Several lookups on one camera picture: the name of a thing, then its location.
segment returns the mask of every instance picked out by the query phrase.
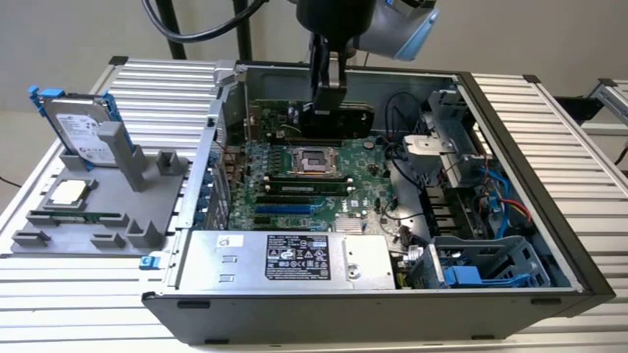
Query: black pole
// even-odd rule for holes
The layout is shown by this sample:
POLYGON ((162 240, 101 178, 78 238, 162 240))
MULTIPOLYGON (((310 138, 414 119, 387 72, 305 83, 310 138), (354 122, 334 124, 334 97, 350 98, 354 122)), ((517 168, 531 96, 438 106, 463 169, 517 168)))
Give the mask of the black pole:
MULTIPOLYGON (((178 22, 175 22, 175 13, 174 13, 174 6, 173 0, 157 0, 157 11, 158 17, 161 18, 161 22, 163 23, 163 27, 169 29, 171 32, 178 33, 178 22)), ((171 42, 167 40, 167 47, 169 53, 175 60, 186 60, 185 55, 185 48, 181 43, 171 42)))
MULTIPOLYGON (((233 12, 237 15, 247 7, 247 0, 233 0, 233 12)), ((250 45, 250 26, 247 18, 239 23, 235 28, 237 31, 237 51, 239 53, 239 60, 253 60, 253 49, 250 45)))

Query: hard drive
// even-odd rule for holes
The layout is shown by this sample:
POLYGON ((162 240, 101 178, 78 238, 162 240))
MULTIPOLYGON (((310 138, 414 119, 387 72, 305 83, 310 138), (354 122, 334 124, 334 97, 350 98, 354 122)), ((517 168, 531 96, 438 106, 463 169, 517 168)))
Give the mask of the hard drive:
MULTIPOLYGON (((65 93, 59 89, 29 88, 30 100, 38 113, 47 119, 65 146, 66 153, 79 156, 87 168, 114 167, 115 160, 110 149, 97 136, 98 127, 105 121, 121 121, 113 96, 65 93)), ((127 134, 127 145, 133 145, 127 134)))

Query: cable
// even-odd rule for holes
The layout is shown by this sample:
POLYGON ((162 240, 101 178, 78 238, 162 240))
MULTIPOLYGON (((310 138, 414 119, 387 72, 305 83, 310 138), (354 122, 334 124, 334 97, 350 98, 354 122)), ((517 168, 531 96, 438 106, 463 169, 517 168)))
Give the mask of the cable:
POLYGON ((390 162, 391 162, 391 165, 394 166, 395 171, 399 173, 401 177, 405 178, 405 180, 406 180, 413 186, 415 186, 417 189, 421 189, 421 186, 418 185, 418 183, 417 183, 413 179, 410 179, 409 176, 405 175, 405 173, 401 171, 399 166, 398 166, 398 165, 395 164, 395 162, 394 162, 394 157, 393 157, 393 156, 390 156, 390 162))
POLYGON ((529 223, 531 222, 531 215, 529 214, 529 211, 527 211, 527 209, 525 208, 525 206, 522 204, 519 204, 514 200, 509 200, 509 199, 499 199, 499 201, 503 204, 509 204, 509 205, 514 206, 514 209, 523 215, 523 217, 527 219, 527 222, 529 223))
POLYGON ((626 156, 626 153, 628 153, 628 146, 623 148, 623 150, 618 154, 617 160, 614 161, 614 165, 621 163, 621 161, 623 160, 623 157, 626 156))
POLYGON ((414 213, 413 215, 409 215, 407 217, 391 217, 391 216, 387 214, 387 206, 390 205, 391 200, 387 201, 387 203, 386 203, 385 206, 383 206, 383 210, 382 210, 381 212, 382 212, 383 215, 385 215, 389 219, 391 219, 393 221, 402 221, 402 220, 405 220, 405 219, 410 219, 410 218, 413 218, 413 217, 415 217, 415 216, 423 214, 422 212, 419 212, 419 213, 414 213))
POLYGON ((401 96, 401 95, 409 96, 415 101, 418 109, 419 109, 419 106, 421 106, 421 102, 418 101, 418 99, 411 95, 411 93, 407 93, 407 92, 397 92, 387 98, 387 101, 385 102, 385 106, 383 106, 383 125, 385 125, 385 136, 386 136, 386 138, 390 137, 390 135, 387 133, 389 132, 389 130, 387 130, 387 111, 389 111, 389 107, 390 107, 390 102, 397 96, 401 96))
POLYGON ((405 123, 405 127, 407 128, 407 131, 411 131, 413 127, 411 127, 411 124, 407 122, 407 120, 405 119, 405 115, 401 113, 401 110, 397 108, 397 107, 391 107, 391 111, 394 113, 398 114, 398 116, 401 117, 401 120, 402 122, 405 123))
POLYGON ((214 141, 213 143, 215 143, 219 146, 219 148, 222 149, 222 151, 225 151, 225 154, 230 158, 233 165, 235 165, 235 158, 233 158, 233 156, 231 156, 230 152, 227 151, 227 149, 222 146, 222 144, 219 142, 214 141))
POLYGON ((443 181, 443 177, 447 175, 447 171, 450 171, 450 169, 451 169, 453 167, 455 167, 457 164, 458 164, 461 161, 462 161, 462 160, 457 160, 457 161, 449 166, 449 168, 446 168, 446 169, 442 171, 442 174, 441 174, 439 177, 438 177, 438 183, 437 183, 435 185, 439 185, 439 184, 441 184, 441 182, 443 181))
POLYGON ((21 188, 21 185, 17 184, 15 182, 11 182, 10 180, 7 179, 3 179, 1 176, 0 176, 0 181, 5 182, 6 184, 14 186, 15 188, 21 188))
MULTIPOLYGON (((479 168, 479 171, 482 171, 485 174, 487 174, 489 177, 491 177, 494 180, 501 182, 503 184, 503 195, 507 197, 507 194, 510 193, 510 182, 505 180, 497 173, 491 172, 487 169, 479 168)), ((494 235, 494 239, 501 239, 503 237, 503 233, 507 228, 507 207, 503 205, 503 216, 501 217, 501 226, 499 230, 497 230, 497 234, 494 235)))
POLYGON ((258 10, 258 8, 269 0, 254 0, 253 3, 243 9, 241 13, 235 15, 230 20, 219 24, 211 29, 207 29, 205 32, 194 33, 190 35, 179 35, 178 33, 171 32, 165 28, 163 23, 157 18, 154 10, 150 4, 150 0, 142 0, 141 4, 150 19, 151 24, 157 27, 157 31, 171 41, 177 43, 197 43, 205 40, 214 39, 217 36, 222 35, 231 29, 234 29, 242 21, 245 21, 258 10))
POLYGON ((287 127, 289 129, 293 129, 298 134, 302 134, 301 130, 297 129, 295 127, 287 125, 287 124, 281 124, 278 127, 287 127))

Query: power supply label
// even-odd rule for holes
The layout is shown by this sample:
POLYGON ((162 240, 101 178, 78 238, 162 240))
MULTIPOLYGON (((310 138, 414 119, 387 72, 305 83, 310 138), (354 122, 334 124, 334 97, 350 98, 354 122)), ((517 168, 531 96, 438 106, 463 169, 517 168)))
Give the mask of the power supply label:
POLYGON ((326 235, 269 235, 265 243, 265 278, 331 279, 326 235))

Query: hard drive label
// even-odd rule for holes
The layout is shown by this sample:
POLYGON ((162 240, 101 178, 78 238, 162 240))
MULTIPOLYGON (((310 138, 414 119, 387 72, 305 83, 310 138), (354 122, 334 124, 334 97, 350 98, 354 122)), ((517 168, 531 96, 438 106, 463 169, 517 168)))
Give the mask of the hard drive label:
POLYGON ((57 114, 58 124, 78 155, 95 165, 115 162, 109 145, 98 139, 98 122, 86 115, 57 114))
POLYGON ((331 279, 326 235, 269 235, 265 278, 299 281, 331 279))

